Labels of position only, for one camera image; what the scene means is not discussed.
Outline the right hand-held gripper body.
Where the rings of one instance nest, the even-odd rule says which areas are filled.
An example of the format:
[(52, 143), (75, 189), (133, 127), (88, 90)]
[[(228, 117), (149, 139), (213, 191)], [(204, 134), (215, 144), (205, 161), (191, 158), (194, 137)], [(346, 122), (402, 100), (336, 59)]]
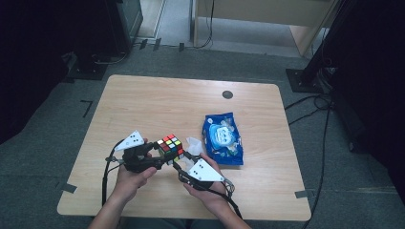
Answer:
[(224, 177), (200, 158), (188, 171), (179, 170), (179, 180), (199, 191), (206, 191), (214, 182), (224, 181)]

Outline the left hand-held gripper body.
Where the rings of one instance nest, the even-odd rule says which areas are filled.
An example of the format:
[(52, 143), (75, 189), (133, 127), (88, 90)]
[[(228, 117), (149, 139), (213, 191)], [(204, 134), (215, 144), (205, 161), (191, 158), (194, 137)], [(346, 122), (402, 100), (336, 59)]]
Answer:
[(114, 148), (115, 152), (122, 151), (122, 161), (127, 171), (141, 173), (148, 168), (157, 168), (158, 157), (148, 156), (153, 142), (146, 142), (138, 131), (133, 131)]

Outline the white wet wipe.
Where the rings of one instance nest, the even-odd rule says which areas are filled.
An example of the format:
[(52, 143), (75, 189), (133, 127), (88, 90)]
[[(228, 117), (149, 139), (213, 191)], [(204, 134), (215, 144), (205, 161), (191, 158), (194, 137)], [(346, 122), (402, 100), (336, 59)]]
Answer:
[[(186, 151), (192, 155), (192, 156), (199, 156), (201, 153), (203, 153), (203, 144), (199, 139), (196, 139), (195, 137), (188, 137), (186, 139), (188, 143), (188, 148)], [(186, 160), (186, 171), (191, 169), (191, 167), (194, 165), (194, 162), (191, 159)]]

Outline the multicoloured puzzle cube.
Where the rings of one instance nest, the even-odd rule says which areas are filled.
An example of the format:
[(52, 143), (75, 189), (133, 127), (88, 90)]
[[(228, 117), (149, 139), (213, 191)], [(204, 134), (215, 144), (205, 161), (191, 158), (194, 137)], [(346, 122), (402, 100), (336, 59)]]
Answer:
[(170, 165), (184, 157), (181, 141), (175, 135), (168, 135), (157, 141), (159, 153), (164, 161)]

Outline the blue wet wipes pack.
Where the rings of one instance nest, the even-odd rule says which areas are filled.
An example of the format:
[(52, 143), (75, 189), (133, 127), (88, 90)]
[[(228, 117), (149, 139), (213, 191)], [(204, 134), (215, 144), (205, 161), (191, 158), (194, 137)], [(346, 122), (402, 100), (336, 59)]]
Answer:
[(202, 125), (206, 153), (218, 164), (244, 164), (242, 138), (233, 113), (208, 114)]

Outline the person's right hand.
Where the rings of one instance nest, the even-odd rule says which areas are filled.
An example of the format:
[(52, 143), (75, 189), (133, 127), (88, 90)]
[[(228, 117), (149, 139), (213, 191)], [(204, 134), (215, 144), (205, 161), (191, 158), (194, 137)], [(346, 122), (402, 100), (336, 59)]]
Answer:
[[(219, 174), (222, 173), (220, 167), (212, 158), (205, 154), (201, 154), (201, 158), (203, 158)], [(228, 202), (217, 194), (208, 191), (198, 191), (187, 183), (185, 183), (183, 187), (191, 196), (199, 199), (211, 213), (215, 213), (217, 211), (221, 212), (229, 208)]]

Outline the person's left hand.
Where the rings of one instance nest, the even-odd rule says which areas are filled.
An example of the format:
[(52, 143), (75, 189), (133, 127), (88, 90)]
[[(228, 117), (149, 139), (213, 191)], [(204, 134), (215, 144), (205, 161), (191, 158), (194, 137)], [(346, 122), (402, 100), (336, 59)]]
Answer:
[(146, 169), (141, 173), (133, 173), (121, 167), (117, 172), (117, 181), (111, 199), (121, 204), (129, 202), (137, 193), (137, 190), (144, 186), (148, 179), (157, 172), (155, 167)]

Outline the person's legs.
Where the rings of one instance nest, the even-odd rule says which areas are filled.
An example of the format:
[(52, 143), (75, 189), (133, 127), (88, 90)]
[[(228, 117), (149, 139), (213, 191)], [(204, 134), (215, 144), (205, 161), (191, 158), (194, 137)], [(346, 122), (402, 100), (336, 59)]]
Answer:
[(217, 219), (129, 218), (123, 229), (225, 229)]

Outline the black angled floor tape mark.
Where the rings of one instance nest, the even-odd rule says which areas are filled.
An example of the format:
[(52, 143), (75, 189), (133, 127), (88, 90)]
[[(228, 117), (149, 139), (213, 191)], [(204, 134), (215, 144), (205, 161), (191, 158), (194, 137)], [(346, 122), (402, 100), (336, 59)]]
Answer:
[(80, 103), (83, 103), (86, 105), (85, 112), (83, 113), (82, 117), (85, 118), (87, 114), (90, 112), (90, 109), (92, 108), (92, 105), (94, 101), (92, 100), (80, 100)]

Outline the black flat stand base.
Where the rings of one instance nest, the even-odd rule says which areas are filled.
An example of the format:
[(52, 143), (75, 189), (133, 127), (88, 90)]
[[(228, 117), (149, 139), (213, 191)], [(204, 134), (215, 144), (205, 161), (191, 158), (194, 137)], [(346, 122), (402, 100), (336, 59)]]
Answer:
[(101, 80), (107, 70), (107, 65), (94, 54), (84, 57), (76, 56), (75, 62), (69, 69), (66, 76), (68, 81), (74, 79), (81, 80)]

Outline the black cabinet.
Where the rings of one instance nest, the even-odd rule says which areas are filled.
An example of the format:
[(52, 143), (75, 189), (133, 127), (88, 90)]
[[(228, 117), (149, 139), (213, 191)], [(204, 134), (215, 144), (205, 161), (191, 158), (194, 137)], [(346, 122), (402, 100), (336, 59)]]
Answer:
[(105, 0), (114, 53), (129, 53), (143, 21), (140, 0)]

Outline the black stand with square base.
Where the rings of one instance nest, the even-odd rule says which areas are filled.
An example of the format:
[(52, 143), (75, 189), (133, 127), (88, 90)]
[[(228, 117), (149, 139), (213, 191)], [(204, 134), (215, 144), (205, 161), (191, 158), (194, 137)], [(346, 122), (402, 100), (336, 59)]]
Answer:
[(314, 42), (320, 31), (323, 32), (322, 42), (317, 51), (312, 56), (310, 62), (303, 70), (286, 69), (288, 81), (291, 89), (295, 93), (321, 93), (318, 72), (331, 65), (331, 59), (326, 56), (327, 44), (329, 42), (327, 32), (333, 29), (335, 18), (344, 7), (346, 0), (331, 0), (329, 9), (325, 16), (315, 27), (291, 26), (291, 33), (297, 42), (297, 48), (302, 55), (307, 53), (309, 46)]

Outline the black curtain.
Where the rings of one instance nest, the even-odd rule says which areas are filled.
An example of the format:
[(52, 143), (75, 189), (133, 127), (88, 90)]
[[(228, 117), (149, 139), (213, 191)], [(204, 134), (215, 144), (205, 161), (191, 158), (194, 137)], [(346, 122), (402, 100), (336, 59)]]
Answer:
[(105, 0), (0, 0), (0, 144), (19, 134), (69, 72), (94, 54)]
[(343, 0), (325, 56), (350, 148), (387, 168), (405, 204), (405, 0)]

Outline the light wooden desk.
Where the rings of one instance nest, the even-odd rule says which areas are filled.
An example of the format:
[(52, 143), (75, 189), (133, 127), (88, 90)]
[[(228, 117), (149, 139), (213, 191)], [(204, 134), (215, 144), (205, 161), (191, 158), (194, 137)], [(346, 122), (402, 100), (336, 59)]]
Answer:
[(333, 21), (340, 0), (192, 0), (194, 26), (199, 17), (289, 25), (304, 56), (319, 31)]

